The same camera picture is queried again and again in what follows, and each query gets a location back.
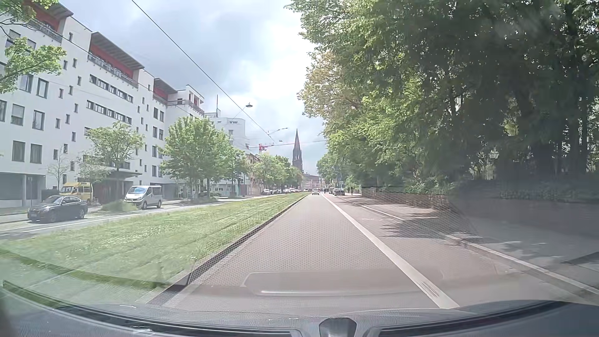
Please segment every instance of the yellow van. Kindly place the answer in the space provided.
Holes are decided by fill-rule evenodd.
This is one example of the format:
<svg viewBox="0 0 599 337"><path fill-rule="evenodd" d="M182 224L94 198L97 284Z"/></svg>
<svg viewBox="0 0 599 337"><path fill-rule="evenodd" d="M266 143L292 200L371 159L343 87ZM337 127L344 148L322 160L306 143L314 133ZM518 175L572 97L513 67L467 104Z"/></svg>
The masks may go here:
<svg viewBox="0 0 599 337"><path fill-rule="evenodd" d="M67 182L60 189L61 195L74 195L81 200L86 200L87 203L93 201L93 187L88 182Z"/></svg>

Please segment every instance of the windshield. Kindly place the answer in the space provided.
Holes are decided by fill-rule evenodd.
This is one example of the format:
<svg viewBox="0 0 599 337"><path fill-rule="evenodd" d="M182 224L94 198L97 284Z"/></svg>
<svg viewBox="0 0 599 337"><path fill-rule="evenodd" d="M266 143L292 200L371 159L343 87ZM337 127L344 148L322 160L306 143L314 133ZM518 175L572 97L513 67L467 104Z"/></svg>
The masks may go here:
<svg viewBox="0 0 599 337"><path fill-rule="evenodd" d="M51 197L47 197L42 201L45 204L59 204L62 201L62 197L59 195L53 195Z"/></svg>
<svg viewBox="0 0 599 337"><path fill-rule="evenodd" d="M147 190L147 187L132 187L129 189L128 194L143 194Z"/></svg>
<svg viewBox="0 0 599 337"><path fill-rule="evenodd" d="M231 326L599 303L599 1L0 8L2 281Z"/></svg>

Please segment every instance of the car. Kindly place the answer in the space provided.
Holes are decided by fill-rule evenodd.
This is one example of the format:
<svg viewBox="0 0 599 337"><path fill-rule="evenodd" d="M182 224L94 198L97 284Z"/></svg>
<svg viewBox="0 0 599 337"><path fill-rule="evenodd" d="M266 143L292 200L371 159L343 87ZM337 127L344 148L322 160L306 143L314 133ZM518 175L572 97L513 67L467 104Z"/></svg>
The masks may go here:
<svg viewBox="0 0 599 337"><path fill-rule="evenodd" d="M146 209L148 206L162 207L162 187L160 185L149 186L131 186L125 202L132 203L141 209Z"/></svg>
<svg viewBox="0 0 599 337"><path fill-rule="evenodd" d="M87 201L72 195L51 195L27 210L29 220L44 222L83 219L85 214Z"/></svg>

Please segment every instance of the white van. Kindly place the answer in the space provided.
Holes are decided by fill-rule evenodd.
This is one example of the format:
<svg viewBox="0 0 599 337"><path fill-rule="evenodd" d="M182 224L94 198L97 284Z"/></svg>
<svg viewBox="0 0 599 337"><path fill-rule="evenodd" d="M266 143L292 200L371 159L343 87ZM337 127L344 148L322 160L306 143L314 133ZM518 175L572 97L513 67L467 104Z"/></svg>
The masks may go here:
<svg viewBox="0 0 599 337"><path fill-rule="evenodd" d="M131 186L125 201L133 203L141 209L146 209L148 206L162 207L162 187L159 185L151 186Z"/></svg>

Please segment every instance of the red balcony wall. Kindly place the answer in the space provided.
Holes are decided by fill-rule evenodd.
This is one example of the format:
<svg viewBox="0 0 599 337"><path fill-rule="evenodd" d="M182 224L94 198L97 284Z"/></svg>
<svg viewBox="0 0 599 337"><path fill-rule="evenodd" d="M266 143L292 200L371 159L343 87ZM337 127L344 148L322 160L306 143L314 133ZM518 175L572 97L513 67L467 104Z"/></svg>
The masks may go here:
<svg viewBox="0 0 599 337"><path fill-rule="evenodd" d="M94 54L94 55L100 57L101 59L105 60L106 62L110 63L114 68L117 68L118 70L122 71L125 75L129 76L130 78L133 78L133 71L131 69L127 68L124 64L119 62L117 59L112 57L107 52L100 49L98 46L91 44L89 46L89 51L92 54Z"/></svg>

